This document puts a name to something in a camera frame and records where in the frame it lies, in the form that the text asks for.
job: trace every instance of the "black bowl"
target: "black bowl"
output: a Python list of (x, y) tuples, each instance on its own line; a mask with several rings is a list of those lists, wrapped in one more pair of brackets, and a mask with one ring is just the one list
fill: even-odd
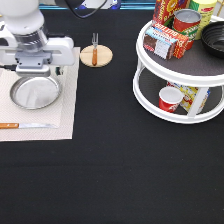
[(202, 30), (201, 41), (208, 53), (224, 59), (224, 21), (207, 25)]

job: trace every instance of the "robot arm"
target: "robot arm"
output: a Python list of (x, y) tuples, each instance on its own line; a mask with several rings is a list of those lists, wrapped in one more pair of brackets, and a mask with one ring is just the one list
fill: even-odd
[(17, 64), (19, 76), (32, 77), (49, 76), (48, 65), (74, 64), (73, 40), (69, 37), (47, 37), (38, 0), (0, 0), (0, 5), (0, 14), (4, 18), (0, 22), (2, 64)]

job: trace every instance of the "food package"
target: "food package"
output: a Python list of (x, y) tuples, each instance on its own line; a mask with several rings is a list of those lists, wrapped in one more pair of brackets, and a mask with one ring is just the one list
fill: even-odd
[(165, 33), (170, 38), (174, 38), (177, 40), (173, 56), (178, 59), (182, 58), (186, 51), (186, 46), (187, 46), (189, 38), (159, 23), (155, 23), (153, 27), (156, 28), (158, 31)]
[[(183, 86), (183, 85), (179, 85), (177, 83), (172, 83), (172, 82), (167, 82), (167, 86), (175, 87), (175, 88), (179, 89), (184, 94), (184, 98), (181, 101), (180, 106), (183, 107), (188, 112), (191, 108), (192, 103), (194, 102), (194, 99), (198, 92), (198, 88), (190, 87), (190, 86)], [(200, 108), (198, 109), (197, 114), (201, 113), (210, 93), (211, 93), (211, 91), (208, 89), (208, 91), (202, 101), (202, 104), (201, 104)]]
[(172, 29), (174, 12), (185, 9), (189, 0), (156, 0), (153, 21)]
[(146, 50), (154, 52), (163, 59), (170, 59), (176, 46), (177, 40), (166, 35), (161, 30), (150, 27), (146, 31), (143, 46)]

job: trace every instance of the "soup can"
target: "soup can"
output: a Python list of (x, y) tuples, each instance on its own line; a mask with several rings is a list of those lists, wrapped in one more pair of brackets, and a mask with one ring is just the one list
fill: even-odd
[(186, 46), (186, 50), (189, 50), (194, 43), (202, 16), (192, 9), (181, 9), (174, 14), (173, 30), (189, 38)]
[(198, 11), (202, 15), (201, 23), (198, 28), (195, 40), (201, 39), (201, 31), (210, 22), (217, 0), (191, 0), (189, 8)]

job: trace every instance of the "round wooden board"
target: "round wooden board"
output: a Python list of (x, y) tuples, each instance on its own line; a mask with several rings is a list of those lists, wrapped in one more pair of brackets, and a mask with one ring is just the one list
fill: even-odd
[(113, 58), (112, 51), (103, 45), (97, 46), (97, 65), (92, 65), (93, 45), (84, 48), (80, 53), (80, 59), (83, 64), (89, 67), (103, 67), (107, 65)]

